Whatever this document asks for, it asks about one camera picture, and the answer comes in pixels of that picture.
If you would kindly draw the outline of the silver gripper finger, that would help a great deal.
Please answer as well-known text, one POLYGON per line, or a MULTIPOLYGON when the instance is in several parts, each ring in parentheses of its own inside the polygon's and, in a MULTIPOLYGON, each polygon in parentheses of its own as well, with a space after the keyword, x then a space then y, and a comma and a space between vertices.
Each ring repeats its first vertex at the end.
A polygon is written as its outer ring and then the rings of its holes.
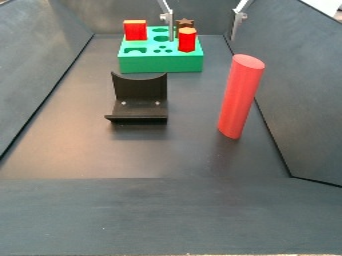
POLYGON ((237 7, 233 9, 234 20, 233 20, 230 40, 235 39, 238 27, 242 24, 242 22, 247 19, 246 9, 249 7, 249 4, 250 4, 250 0, 241 0, 237 7))
POLYGON ((169 24, 169 39, 170 41, 174 41, 174 11, 170 8, 166 0, 157 1, 163 11, 159 18, 169 24))

